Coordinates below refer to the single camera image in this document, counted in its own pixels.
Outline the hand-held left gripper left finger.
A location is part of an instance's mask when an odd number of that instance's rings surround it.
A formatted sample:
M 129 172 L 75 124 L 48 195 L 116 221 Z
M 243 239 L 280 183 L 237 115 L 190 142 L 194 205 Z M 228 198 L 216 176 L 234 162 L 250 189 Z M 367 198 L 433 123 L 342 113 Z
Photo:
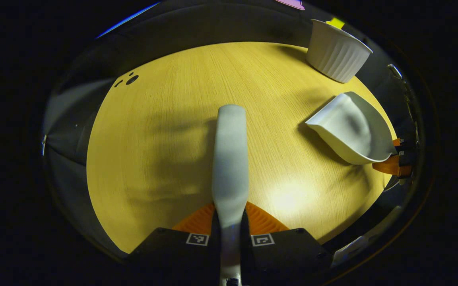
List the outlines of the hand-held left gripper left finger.
M 209 203 L 172 228 L 158 227 L 128 255 L 144 284 L 219 284 L 221 235 Z

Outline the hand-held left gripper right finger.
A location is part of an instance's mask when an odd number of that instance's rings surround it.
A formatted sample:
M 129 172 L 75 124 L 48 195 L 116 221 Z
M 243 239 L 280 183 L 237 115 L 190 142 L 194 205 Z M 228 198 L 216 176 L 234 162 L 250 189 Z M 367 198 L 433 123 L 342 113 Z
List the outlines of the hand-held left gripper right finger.
M 244 286 L 316 286 L 329 270 L 329 252 L 305 228 L 290 229 L 249 202 L 240 250 Z

